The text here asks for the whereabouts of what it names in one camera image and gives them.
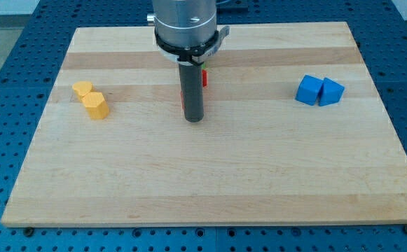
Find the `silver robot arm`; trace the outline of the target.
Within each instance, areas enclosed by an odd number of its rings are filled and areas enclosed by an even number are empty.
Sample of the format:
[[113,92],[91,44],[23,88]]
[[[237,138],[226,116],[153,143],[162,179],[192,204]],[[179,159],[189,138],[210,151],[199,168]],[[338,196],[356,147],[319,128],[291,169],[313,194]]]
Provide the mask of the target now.
[[153,0],[155,31],[178,48],[206,43],[216,32],[215,0]]

